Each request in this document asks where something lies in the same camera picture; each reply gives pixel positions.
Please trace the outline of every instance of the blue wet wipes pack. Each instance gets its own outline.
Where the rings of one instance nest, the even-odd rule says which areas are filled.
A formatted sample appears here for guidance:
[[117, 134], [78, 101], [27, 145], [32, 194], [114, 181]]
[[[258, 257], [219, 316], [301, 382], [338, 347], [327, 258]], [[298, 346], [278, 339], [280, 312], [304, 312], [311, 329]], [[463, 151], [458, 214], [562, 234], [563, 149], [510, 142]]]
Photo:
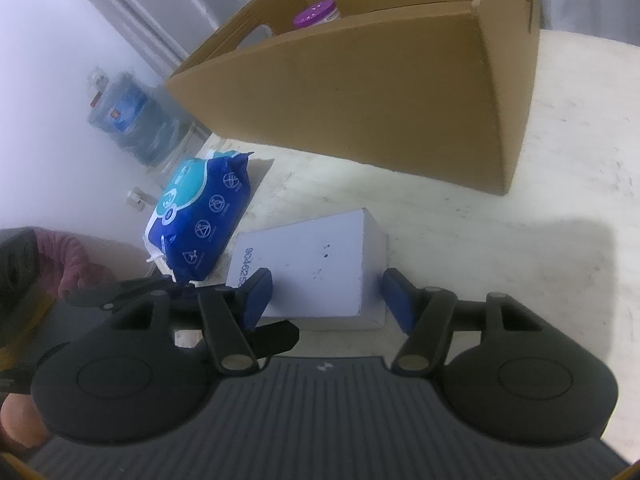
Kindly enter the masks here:
[[233, 234], [248, 201], [251, 153], [190, 158], [175, 171], [145, 231], [152, 258], [165, 258], [177, 282], [202, 281]]

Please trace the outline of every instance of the white block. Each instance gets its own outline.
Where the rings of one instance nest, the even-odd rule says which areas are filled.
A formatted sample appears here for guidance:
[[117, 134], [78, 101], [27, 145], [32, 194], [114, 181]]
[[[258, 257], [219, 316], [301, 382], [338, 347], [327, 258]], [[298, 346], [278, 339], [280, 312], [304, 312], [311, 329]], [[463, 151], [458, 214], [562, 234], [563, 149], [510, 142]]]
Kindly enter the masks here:
[[238, 236], [226, 284], [260, 267], [273, 275], [262, 320], [290, 319], [302, 330], [379, 328], [386, 235], [365, 208]]

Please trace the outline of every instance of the white table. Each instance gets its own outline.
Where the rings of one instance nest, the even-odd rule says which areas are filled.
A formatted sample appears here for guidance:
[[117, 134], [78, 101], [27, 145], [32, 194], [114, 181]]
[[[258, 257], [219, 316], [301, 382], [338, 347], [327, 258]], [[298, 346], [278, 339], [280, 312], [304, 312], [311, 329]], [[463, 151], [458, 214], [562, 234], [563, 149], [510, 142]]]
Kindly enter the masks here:
[[[542, 33], [504, 197], [271, 146], [214, 137], [202, 153], [211, 148], [273, 159], [238, 232], [366, 206], [388, 233], [389, 266], [415, 285], [470, 300], [499, 290], [545, 317], [613, 370], [620, 399], [605, 440], [640, 458], [640, 48]], [[229, 259], [210, 282], [225, 281]], [[403, 340], [388, 316], [380, 330], [302, 333], [292, 354], [389, 359]]]

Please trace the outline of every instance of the purple lid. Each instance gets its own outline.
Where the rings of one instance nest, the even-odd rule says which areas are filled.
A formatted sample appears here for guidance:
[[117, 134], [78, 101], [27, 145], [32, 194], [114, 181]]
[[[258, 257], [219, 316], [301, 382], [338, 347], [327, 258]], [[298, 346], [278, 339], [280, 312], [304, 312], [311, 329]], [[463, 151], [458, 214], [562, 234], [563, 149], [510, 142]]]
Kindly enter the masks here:
[[317, 22], [334, 12], [335, 8], [335, 0], [322, 0], [321, 2], [318, 2], [308, 9], [300, 12], [300, 14], [293, 19], [293, 24], [296, 28], [315, 25]]

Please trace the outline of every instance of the pink towel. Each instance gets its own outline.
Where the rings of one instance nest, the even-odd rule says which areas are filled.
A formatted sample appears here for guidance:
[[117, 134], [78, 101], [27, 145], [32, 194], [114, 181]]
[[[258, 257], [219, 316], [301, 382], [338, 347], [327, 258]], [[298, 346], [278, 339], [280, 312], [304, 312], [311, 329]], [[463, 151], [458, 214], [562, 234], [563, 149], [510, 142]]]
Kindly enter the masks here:
[[40, 228], [34, 231], [40, 253], [40, 283], [49, 294], [66, 298], [78, 288], [115, 280], [109, 269], [89, 261], [75, 236]]

